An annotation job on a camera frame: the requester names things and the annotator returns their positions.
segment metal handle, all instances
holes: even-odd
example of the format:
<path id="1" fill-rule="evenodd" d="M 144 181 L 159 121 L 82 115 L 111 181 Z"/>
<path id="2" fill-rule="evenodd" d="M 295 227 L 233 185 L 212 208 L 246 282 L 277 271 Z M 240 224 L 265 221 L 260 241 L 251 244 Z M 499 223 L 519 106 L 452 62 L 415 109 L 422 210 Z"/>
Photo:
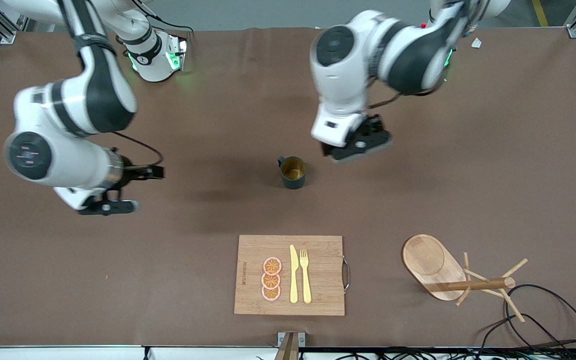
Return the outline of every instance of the metal handle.
<path id="1" fill-rule="evenodd" d="M 348 264 L 348 261 L 346 260 L 345 255 L 341 255 L 341 258 L 343 260 L 343 264 L 345 264 L 345 273 L 347 274 L 346 280 L 348 280 L 348 282 L 343 287 L 343 293 L 345 294 L 348 291 L 348 287 L 350 287 L 350 265 Z"/>

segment toy orange slice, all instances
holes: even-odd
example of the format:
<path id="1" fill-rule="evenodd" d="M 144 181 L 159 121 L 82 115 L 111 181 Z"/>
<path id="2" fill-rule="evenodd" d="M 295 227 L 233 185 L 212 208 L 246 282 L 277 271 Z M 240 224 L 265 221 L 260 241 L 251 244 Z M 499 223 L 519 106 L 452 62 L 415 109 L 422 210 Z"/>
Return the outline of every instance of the toy orange slice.
<path id="1" fill-rule="evenodd" d="M 261 295 L 265 300 L 268 301 L 275 301 L 279 299 L 279 296 L 282 294 L 281 287 L 277 287 L 276 289 L 266 289 L 265 287 L 261 288 Z"/>
<path id="2" fill-rule="evenodd" d="M 279 275 L 268 275 L 264 273 L 261 275 L 261 285 L 268 290 L 277 289 L 281 283 Z"/>
<path id="3" fill-rule="evenodd" d="M 277 275 L 282 271 L 282 262 L 276 257 L 268 257 L 263 262 L 263 272 L 268 275 Z"/>

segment yellow knife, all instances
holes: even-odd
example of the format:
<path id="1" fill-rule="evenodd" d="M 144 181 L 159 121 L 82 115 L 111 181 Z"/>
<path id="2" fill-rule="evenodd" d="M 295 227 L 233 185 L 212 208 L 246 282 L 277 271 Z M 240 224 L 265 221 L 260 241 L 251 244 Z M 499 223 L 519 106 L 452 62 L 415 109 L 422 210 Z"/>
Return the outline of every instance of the yellow knife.
<path id="1" fill-rule="evenodd" d="M 290 302 L 296 304 L 297 299 L 297 269 L 299 269 L 299 257 L 294 245 L 290 245 Z"/>

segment yellow floor line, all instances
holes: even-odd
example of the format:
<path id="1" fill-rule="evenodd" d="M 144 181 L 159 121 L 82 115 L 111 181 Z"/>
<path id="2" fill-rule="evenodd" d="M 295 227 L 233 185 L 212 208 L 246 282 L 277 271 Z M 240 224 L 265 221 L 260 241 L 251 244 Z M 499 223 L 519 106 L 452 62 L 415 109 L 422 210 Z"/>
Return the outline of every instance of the yellow floor line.
<path id="1" fill-rule="evenodd" d="M 542 2 L 540 0 L 532 0 L 532 6 L 534 7 L 535 14 L 537 14 L 537 20 L 539 20 L 540 27 L 548 27 L 548 20 L 546 20 L 546 14 L 544 13 Z"/>

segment cutting board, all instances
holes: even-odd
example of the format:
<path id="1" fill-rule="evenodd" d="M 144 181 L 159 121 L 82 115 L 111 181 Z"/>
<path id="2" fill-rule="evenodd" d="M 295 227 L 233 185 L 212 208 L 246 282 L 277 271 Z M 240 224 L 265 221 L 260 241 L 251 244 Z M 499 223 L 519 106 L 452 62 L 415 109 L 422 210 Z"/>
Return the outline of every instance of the cutting board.
<path id="1" fill-rule="evenodd" d="M 296 275 L 299 301 L 290 302 L 290 245 L 294 245 L 297 256 L 300 249 L 308 251 L 311 303 L 304 303 L 301 266 Z M 261 294 L 263 263 L 271 256 L 281 260 L 281 295 L 275 301 L 268 301 Z M 343 266 L 341 236 L 240 235 L 235 314 L 343 316 L 346 308 Z"/>

